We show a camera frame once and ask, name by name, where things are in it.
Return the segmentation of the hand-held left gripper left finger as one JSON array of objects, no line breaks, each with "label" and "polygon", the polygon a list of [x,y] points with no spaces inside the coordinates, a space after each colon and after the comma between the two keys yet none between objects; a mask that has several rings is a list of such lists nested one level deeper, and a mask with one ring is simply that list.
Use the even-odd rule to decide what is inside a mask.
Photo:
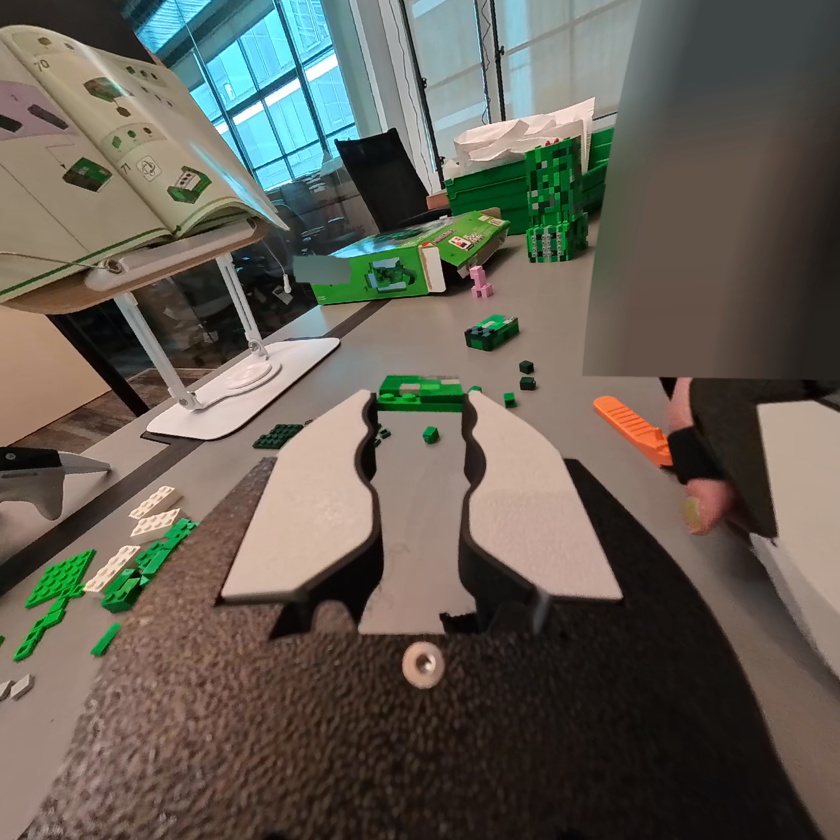
[{"label": "hand-held left gripper left finger", "polygon": [[375,409],[375,394],[359,390],[278,452],[222,602],[302,602],[381,533]]}]

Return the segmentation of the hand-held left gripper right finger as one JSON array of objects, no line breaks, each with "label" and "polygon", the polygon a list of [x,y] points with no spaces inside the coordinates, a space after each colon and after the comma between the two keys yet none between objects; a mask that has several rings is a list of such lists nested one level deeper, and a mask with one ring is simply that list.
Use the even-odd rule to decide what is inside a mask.
[{"label": "hand-held left gripper right finger", "polygon": [[468,545],[526,593],[620,602],[621,588],[560,452],[483,392],[465,396]]}]

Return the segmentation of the orange brick separator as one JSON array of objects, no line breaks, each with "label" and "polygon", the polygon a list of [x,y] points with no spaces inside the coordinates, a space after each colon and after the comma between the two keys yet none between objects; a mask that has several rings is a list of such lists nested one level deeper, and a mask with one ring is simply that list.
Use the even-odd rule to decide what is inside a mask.
[{"label": "orange brick separator", "polygon": [[673,466],[667,437],[654,426],[613,396],[596,398],[593,407],[626,441],[659,468]]}]

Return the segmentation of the green lego assembly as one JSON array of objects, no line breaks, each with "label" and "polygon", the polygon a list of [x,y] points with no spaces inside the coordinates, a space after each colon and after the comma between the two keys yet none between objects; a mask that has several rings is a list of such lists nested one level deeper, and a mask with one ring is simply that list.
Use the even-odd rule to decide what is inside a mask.
[{"label": "green lego assembly", "polygon": [[459,378],[417,374],[389,374],[377,396],[380,412],[460,413],[465,392]]}]

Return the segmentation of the white lego plate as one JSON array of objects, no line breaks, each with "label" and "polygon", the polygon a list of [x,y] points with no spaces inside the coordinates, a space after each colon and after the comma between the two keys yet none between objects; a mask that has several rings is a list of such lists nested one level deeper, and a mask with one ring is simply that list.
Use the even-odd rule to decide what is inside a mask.
[{"label": "white lego plate", "polygon": [[152,493],[138,507],[132,509],[129,518],[139,522],[144,518],[156,516],[177,507],[177,503],[183,498],[183,494],[173,486],[161,486]]},{"label": "white lego plate", "polygon": [[102,594],[113,583],[119,574],[126,569],[132,569],[132,562],[141,551],[142,546],[128,544],[122,546],[83,586],[85,593]]},{"label": "white lego plate", "polygon": [[181,517],[181,509],[174,508],[141,519],[129,535],[129,544],[143,545],[162,539]]}]

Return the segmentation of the small dark green lego build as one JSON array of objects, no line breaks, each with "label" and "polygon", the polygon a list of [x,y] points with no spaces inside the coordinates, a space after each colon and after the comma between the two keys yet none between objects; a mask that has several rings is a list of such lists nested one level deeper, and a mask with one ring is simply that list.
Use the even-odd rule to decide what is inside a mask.
[{"label": "small dark green lego build", "polygon": [[493,314],[465,331],[468,347],[486,352],[507,343],[519,334],[519,320],[514,316]]}]

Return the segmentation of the green lego creeper figure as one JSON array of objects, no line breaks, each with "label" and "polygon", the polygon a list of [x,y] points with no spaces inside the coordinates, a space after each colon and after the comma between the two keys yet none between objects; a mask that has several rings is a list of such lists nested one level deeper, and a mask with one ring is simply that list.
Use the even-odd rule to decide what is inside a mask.
[{"label": "green lego creeper figure", "polygon": [[528,259],[568,261],[588,247],[588,216],[581,189],[581,139],[538,146],[525,154]]}]

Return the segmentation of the lego instruction booklet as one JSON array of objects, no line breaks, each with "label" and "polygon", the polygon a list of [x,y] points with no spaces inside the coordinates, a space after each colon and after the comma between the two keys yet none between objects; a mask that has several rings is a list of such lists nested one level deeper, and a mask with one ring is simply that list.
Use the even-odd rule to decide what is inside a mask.
[{"label": "lego instruction booklet", "polygon": [[181,80],[35,26],[2,27],[2,302],[85,270],[109,288],[186,250],[288,230]]}]

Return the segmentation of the person's right hand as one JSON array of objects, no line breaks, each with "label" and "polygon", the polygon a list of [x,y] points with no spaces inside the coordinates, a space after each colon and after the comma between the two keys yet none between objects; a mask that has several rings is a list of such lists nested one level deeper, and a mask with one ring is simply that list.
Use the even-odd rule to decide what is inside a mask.
[{"label": "person's right hand", "polygon": [[668,447],[673,468],[684,487],[684,520],[695,534],[707,534],[724,519],[736,493],[721,469],[712,463],[708,447],[697,432],[690,405],[692,379],[663,379],[669,388]]}]

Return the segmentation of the white book stand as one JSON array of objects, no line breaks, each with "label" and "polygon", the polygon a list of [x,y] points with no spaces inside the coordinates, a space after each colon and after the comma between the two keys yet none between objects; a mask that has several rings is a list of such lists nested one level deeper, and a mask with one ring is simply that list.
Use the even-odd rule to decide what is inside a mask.
[{"label": "white book stand", "polygon": [[[261,338],[237,278],[232,253],[259,242],[270,229],[266,220],[251,218],[168,245],[141,248],[109,259],[98,268],[6,299],[3,305],[57,316],[90,309],[107,300],[115,301],[175,399],[172,407],[149,422],[144,435],[148,439],[218,440],[237,432],[340,346],[338,338],[273,343],[265,343]],[[243,325],[248,353],[191,391],[154,336],[134,293],[212,260],[222,273]]]}]

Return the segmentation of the grey and black device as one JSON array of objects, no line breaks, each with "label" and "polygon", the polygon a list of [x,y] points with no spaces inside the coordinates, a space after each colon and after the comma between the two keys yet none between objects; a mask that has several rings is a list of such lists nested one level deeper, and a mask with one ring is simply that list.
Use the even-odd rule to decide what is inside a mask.
[{"label": "grey and black device", "polygon": [[1,501],[31,503],[54,521],[62,513],[67,475],[111,470],[108,463],[53,448],[1,447]]}]

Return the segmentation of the stack of green trays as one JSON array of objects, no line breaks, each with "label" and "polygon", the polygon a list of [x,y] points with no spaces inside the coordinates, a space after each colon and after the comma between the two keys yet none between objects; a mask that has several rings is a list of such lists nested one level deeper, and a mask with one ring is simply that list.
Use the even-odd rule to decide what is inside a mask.
[{"label": "stack of green trays", "polygon": [[[614,127],[594,132],[591,137],[589,168],[576,180],[581,210],[591,213],[602,207],[606,189],[606,168],[613,142]],[[528,172],[528,163],[515,161],[446,182],[449,205],[454,215],[485,211],[496,207],[509,222],[508,232],[524,235],[535,222],[531,219],[537,190],[549,186]]]}]

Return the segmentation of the black office chair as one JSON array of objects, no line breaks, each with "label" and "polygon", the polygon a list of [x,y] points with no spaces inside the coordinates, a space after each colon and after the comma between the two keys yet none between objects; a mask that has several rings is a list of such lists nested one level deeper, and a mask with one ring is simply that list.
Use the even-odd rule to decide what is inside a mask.
[{"label": "black office chair", "polygon": [[380,233],[452,216],[449,206],[428,207],[429,192],[396,129],[360,140],[336,140],[335,147]]}]

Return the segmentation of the white crumpled paper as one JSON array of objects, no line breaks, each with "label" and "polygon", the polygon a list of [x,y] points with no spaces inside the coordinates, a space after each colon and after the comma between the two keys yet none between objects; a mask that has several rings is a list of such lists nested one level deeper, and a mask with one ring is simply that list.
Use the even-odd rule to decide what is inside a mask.
[{"label": "white crumpled paper", "polygon": [[446,181],[522,161],[525,153],[548,141],[579,139],[581,168],[586,172],[592,137],[595,98],[558,111],[494,122],[455,137],[455,157],[444,163]]}]

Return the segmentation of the large glass window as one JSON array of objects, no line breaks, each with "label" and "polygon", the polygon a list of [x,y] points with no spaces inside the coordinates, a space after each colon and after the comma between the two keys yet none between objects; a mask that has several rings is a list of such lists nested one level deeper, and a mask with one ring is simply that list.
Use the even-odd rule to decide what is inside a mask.
[{"label": "large glass window", "polygon": [[117,2],[263,188],[397,129],[432,191],[480,125],[614,121],[640,2]]}]

